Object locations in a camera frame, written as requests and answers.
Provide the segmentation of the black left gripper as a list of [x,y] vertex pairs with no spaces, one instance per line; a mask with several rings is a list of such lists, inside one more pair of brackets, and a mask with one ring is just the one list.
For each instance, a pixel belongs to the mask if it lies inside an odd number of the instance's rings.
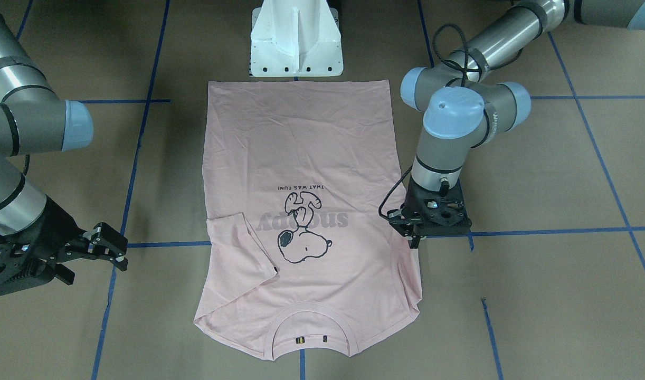
[[428,236],[461,236],[472,226],[460,184],[442,196],[409,181],[404,203],[388,212],[388,223],[402,236],[409,238],[410,249],[418,249]]

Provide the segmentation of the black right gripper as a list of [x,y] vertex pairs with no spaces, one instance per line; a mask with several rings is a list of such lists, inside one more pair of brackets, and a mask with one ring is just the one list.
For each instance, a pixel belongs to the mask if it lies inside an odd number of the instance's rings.
[[81,229],[62,207],[46,199],[39,218],[27,229],[0,235],[0,296],[43,286],[54,279],[71,286],[75,274],[62,263],[80,258],[128,268],[127,238],[105,222]]

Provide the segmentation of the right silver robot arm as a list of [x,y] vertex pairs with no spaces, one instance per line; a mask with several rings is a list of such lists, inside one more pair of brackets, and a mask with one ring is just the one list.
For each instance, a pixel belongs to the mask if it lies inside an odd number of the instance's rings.
[[84,230],[18,170],[10,157],[84,148],[91,113],[62,100],[29,58],[0,13],[0,296],[74,282],[65,262],[104,260],[128,267],[127,239],[105,222]]

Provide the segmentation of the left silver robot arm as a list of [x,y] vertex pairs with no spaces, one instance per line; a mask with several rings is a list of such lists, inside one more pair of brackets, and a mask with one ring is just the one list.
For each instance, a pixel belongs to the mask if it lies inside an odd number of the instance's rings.
[[405,104],[422,112],[421,136],[403,204],[382,213],[412,249],[427,236],[470,233],[459,177],[470,150],[518,127],[530,115],[532,99],[516,82],[486,85],[489,73],[513,63],[531,41],[566,20],[583,25],[645,30],[645,1],[521,1],[477,36],[467,39],[455,24],[461,46],[447,57],[432,38],[439,63],[417,67],[402,80]]

